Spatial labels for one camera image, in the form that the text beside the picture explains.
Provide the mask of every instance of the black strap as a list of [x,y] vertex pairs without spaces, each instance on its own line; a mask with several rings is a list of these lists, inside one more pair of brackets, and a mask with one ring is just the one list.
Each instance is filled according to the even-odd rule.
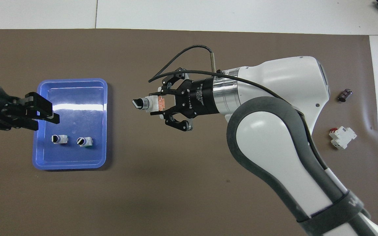
[[337,203],[299,223],[309,235],[322,235],[347,223],[363,208],[363,202],[354,193],[348,191]]

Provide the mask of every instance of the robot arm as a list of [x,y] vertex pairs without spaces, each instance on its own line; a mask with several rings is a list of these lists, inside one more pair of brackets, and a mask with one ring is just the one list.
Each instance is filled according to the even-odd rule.
[[35,92],[25,98],[12,97],[0,87],[0,130],[27,128],[38,130],[40,119],[54,124],[59,123],[59,115],[53,112],[52,103]]
[[[192,81],[189,73],[212,77]],[[315,58],[284,58],[219,73],[179,68],[163,75],[168,77],[158,92],[133,100],[137,109],[183,131],[193,128],[190,120],[198,115],[225,115],[234,158],[278,194],[308,235],[378,236],[363,203],[314,147],[310,134],[329,99],[324,70]],[[167,94],[175,96],[176,105],[164,109]],[[176,121],[177,113],[189,121]]]

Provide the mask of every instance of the white connector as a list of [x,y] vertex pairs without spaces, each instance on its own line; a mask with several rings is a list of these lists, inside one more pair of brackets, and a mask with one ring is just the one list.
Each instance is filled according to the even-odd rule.
[[355,139],[357,135],[351,128],[337,127],[333,128],[329,132],[329,136],[332,137],[330,143],[337,149],[345,149],[348,143]]
[[93,145],[93,139],[91,137],[79,137],[77,139],[77,144],[80,147],[88,147]]
[[67,135],[52,135],[51,141],[54,144],[65,144],[68,142],[68,136]]

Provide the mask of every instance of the brown mat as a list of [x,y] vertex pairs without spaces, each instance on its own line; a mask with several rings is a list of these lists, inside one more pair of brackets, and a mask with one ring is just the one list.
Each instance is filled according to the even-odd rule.
[[[131,99],[181,49],[211,47],[217,69],[310,55],[331,89],[313,136],[324,160],[378,224],[378,123],[368,36],[122,29],[0,30],[0,85],[24,96],[45,79],[103,78],[109,85],[109,160],[96,171],[37,170],[33,132],[0,131],[0,235],[305,235],[277,195],[243,169],[222,115],[166,127]],[[169,69],[210,70],[194,49]],[[346,103],[336,97],[345,88]],[[346,150],[328,131],[351,127]]]

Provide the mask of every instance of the blue plastic tray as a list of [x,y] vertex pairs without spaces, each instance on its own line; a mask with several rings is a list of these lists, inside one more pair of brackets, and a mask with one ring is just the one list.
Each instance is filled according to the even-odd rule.
[[[98,168],[106,161],[108,86],[103,79],[45,80],[37,93],[53,104],[60,123],[39,122],[34,132],[33,165],[39,170]],[[67,144],[51,136],[67,135]],[[79,137],[92,137],[93,146],[80,147]]]

